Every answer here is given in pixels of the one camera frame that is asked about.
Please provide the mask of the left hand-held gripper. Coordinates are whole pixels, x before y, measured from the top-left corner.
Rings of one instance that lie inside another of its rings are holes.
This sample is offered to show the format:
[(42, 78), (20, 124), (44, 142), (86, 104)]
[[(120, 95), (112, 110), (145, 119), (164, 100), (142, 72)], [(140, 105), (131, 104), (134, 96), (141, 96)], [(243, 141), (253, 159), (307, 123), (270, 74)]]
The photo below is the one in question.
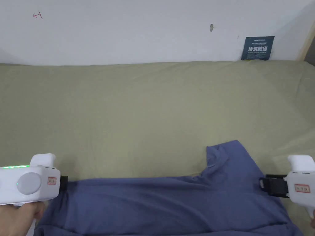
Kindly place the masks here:
[(55, 155), (34, 155), (29, 165), (0, 168), (0, 204), (22, 206), (57, 197), (67, 189), (68, 176), (54, 167)]

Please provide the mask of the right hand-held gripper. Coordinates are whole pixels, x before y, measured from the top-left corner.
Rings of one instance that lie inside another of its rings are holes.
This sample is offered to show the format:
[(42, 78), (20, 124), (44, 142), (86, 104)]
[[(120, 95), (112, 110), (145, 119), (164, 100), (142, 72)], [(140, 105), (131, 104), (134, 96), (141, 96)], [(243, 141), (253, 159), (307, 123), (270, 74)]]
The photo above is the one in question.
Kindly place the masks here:
[(267, 174), (259, 179), (260, 188), (270, 196), (289, 198), (305, 207), (313, 218), (315, 210), (315, 162), (309, 155), (289, 155), (287, 175)]

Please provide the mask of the person's left hand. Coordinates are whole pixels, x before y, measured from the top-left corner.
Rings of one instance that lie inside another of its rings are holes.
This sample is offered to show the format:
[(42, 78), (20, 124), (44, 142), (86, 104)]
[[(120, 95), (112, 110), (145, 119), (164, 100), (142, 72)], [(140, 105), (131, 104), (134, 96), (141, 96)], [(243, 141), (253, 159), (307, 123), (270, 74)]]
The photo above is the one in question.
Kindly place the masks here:
[(13, 205), (1, 205), (0, 235), (25, 236), (33, 220), (40, 220), (44, 211), (44, 202), (26, 203), (19, 208)]

